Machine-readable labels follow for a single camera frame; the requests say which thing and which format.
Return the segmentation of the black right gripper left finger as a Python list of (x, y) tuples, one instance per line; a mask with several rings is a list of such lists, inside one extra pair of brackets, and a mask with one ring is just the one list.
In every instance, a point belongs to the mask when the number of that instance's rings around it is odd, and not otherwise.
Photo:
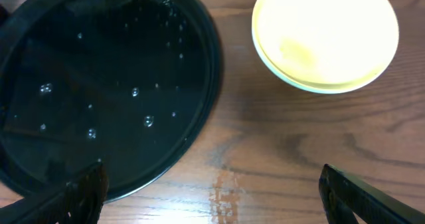
[(103, 163), (96, 162), (46, 190), (1, 208), (1, 222), (97, 223), (108, 192)]

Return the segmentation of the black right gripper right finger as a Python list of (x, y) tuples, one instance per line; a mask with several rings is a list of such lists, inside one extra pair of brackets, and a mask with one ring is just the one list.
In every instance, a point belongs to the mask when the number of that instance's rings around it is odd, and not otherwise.
[(325, 164), (319, 192), (330, 224), (423, 223), (424, 214), (365, 183), (357, 177)]

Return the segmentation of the yellow plate with sauce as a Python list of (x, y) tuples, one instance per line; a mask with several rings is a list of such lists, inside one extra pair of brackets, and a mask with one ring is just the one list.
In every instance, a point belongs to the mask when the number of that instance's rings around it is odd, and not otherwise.
[(399, 25), (389, 0), (256, 0), (252, 31), (296, 80), (341, 84), (390, 64)]

